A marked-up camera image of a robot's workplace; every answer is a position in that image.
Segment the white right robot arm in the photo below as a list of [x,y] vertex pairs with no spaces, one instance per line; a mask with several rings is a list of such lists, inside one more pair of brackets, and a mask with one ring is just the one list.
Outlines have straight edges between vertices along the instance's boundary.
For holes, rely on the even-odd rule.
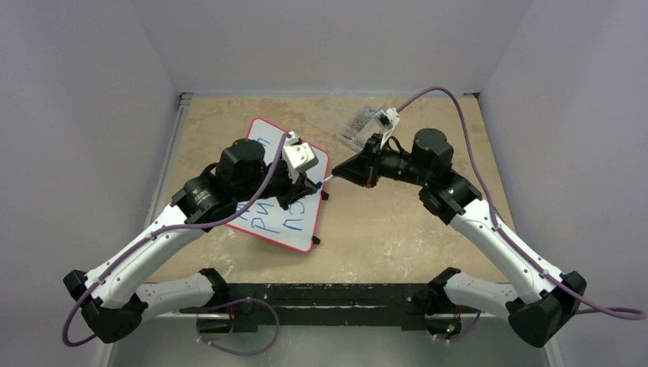
[[[332,169],[336,178],[375,187],[389,178],[420,187],[423,207],[472,242],[509,281],[498,284],[447,268],[428,283],[422,298],[426,314],[466,306],[507,321],[527,344],[542,347],[569,321],[580,305],[586,280],[565,273],[539,255],[490,212],[481,192],[452,167],[453,147],[438,129],[424,128],[411,151],[391,149],[379,134],[363,150]],[[539,260],[539,269],[532,265]]]

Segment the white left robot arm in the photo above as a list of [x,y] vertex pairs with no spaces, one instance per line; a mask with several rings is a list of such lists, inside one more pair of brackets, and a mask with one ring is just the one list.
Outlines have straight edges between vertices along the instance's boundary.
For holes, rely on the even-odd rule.
[[288,209],[317,193],[307,172],[318,158],[307,142],[284,133],[270,162],[265,154],[258,141],[234,141],[118,254],[90,271],[73,270],[64,277],[75,301],[71,314],[83,318],[92,338],[114,343],[145,320],[172,311],[232,308],[229,285],[212,268],[178,281],[152,284],[148,279],[179,250],[242,216],[256,201],[274,198]]

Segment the red framed whiteboard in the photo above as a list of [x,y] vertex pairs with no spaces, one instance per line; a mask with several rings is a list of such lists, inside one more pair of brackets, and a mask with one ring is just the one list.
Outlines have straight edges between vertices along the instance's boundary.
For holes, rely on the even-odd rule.
[[[264,146],[266,163],[274,157],[277,143],[285,130],[267,120],[252,120],[247,138]],[[305,196],[281,209],[274,198],[257,200],[244,214],[227,227],[255,235],[297,252],[310,252],[314,245],[322,196]]]

